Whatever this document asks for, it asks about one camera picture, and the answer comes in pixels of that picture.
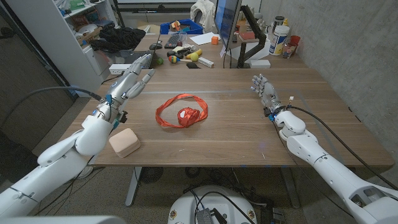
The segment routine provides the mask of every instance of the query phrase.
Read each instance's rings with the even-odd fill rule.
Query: red gift bow
[[[178,114],[178,122],[181,124],[180,126],[170,124],[169,122],[164,121],[161,117],[160,114],[161,112],[166,109],[174,100],[182,99],[182,98],[188,98],[192,97],[196,100],[196,102],[199,104],[199,106],[203,109],[203,111],[199,114],[199,110],[192,109],[192,108],[184,108],[181,109]],[[181,112],[185,111],[184,117],[181,118]],[[179,94],[169,100],[166,101],[162,106],[156,109],[156,114],[155,114],[155,119],[158,124],[160,124],[163,127],[173,127],[173,128],[187,128],[193,123],[199,122],[203,119],[207,118],[208,110],[207,110],[207,103],[194,95],[184,93],[184,94]]]

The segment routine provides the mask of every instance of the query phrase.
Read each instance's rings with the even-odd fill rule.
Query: white robotic arm
[[[321,175],[358,223],[397,223],[398,191],[366,182],[351,172],[319,145],[300,118],[286,110],[266,78],[254,76],[253,82],[252,90],[259,94],[270,119],[282,128],[279,135],[289,151]]]
[[[104,149],[110,132],[126,119],[123,108],[127,99],[138,96],[154,75],[152,69],[141,81],[136,81],[141,65],[150,57],[138,58],[111,85],[93,114],[84,120],[84,129],[44,151],[36,169],[0,194],[0,219],[27,215],[45,196],[85,168],[87,160],[83,156],[94,156]]]

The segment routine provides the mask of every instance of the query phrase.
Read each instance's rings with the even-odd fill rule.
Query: paper
[[[213,32],[209,32],[207,34],[202,34],[202,35],[197,35],[194,37],[190,37],[190,39],[192,41],[194,41],[194,43],[196,43],[197,45],[201,45],[201,44],[207,44],[211,42],[211,38],[217,36],[218,40],[221,40],[220,35],[218,34],[214,34]]]
[[[245,52],[248,52],[249,50],[251,50],[253,47],[257,46],[258,44],[259,44],[258,42],[247,43]],[[250,63],[251,60],[259,60],[259,59],[269,55],[269,46],[270,45],[271,45],[271,43],[269,41],[267,41],[264,48],[261,49],[259,52],[257,52],[255,55],[253,55],[251,58],[247,59],[245,61],[245,63]],[[239,58],[240,52],[241,52],[241,47],[235,47],[234,49],[231,49],[232,58],[235,58],[237,60]]]
[[[225,54],[225,45],[223,45],[223,48],[221,49],[220,57],[223,57],[224,54]]]

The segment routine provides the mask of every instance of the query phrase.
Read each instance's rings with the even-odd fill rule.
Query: monitor stand
[[[249,6],[241,6],[241,11],[246,16],[246,19],[249,22],[251,29],[254,32],[254,37],[259,39],[259,44],[253,47],[248,52],[246,51],[246,42],[242,42],[241,44],[241,52],[239,54],[238,62],[232,63],[231,68],[250,68],[250,64],[244,63],[247,59],[251,58],[257,52],[264,48],[267,40],[267,36],[261,32],[259,25],[254,18],[254,15],[251,13]]]

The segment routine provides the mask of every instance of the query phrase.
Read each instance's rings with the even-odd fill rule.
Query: wooden table
[[[324,120],[369,165],[389,167],[391,156],[360,123],[355,115],[314,69],[191,69],[189,73],[157,70],[145,90],[129,101],[125,124],[111,135],[131,128],[141,147],[125,158],[119,158],[108,143],[98,155],[99,166],[227,166],[282,167],[295,164],[285,151],[273,124],[264,117],[258,95],[249,90],[253,75],[261,72],[274,84],[280,99],[312,111]],[[110,84],[99,90],[104,95]],[[208,118],[189,128],[162,128],[155,121],[155,110],[179,93],[192,93],[204,99]],[[81,128],[82,121],[98,104],[90,100],[63,138]],[[166,108],[161,117],[178,124],[177,112],[184,107],[200,107],[193,100],[180,100]],[[346,166],[362,166],[341,144],[315,120],[301,111],[307,129],[320,145]]]
[[[190,34],[188,35],[188,40],[187,43],[191,45],[196,45],[194,41],[189,39],[189,37],[193,37],[195,35]],[[149,46],[153,43],[156,43],[156,40],[158,38],[158,35],[147,35],[145,36],[139,45],[136,47],[135,51],[146,51],[149,50]],[[168,39],[170,38],[170,35],[160,35],[159,40],[162,40],[162,45],[165,45]],[[238,47],[240,46],[240,39],[238,38],[238,43],[233,44],[232,47]],[[223,47],[221,44],[221,41],[219,41],[218,45],[212,45],[212,44],[203,44],[203,45],[197,45],[199,48],[202,49],[203,53],[201,57],[204,57],[205,59],[211,60],[215,64],[215,68],[223,68],[223,59],[220,57],[220,52],[221,48]],[[172,64],[169,62],[167,58],[167,52],[171,51],[172,49],[157,49],[156,50],[156,55],[158,57],[163,58],[164,64],[163,65],[157,65],[156,61],[152,61],[152,67],[154,68],[161,68],[161,69],[168,69],[168,68],[173,68],[173,69],[189,69],[187,66],[180,66],[179,63]],[[231,59],[230,56],[225,57],[225,68],[229,68],[229,60]],[[307,66],[303,63],[300,57],[291,57],[287,63],[286,59],[283,57],[275,57],[272,55],[268,55],[264,57],[263,59],[267,59],[271,63],[271,68],[307,68]],[[203,69],[211,69],[205,65],[202,65],[199,62],[196,62],[196,64]]]

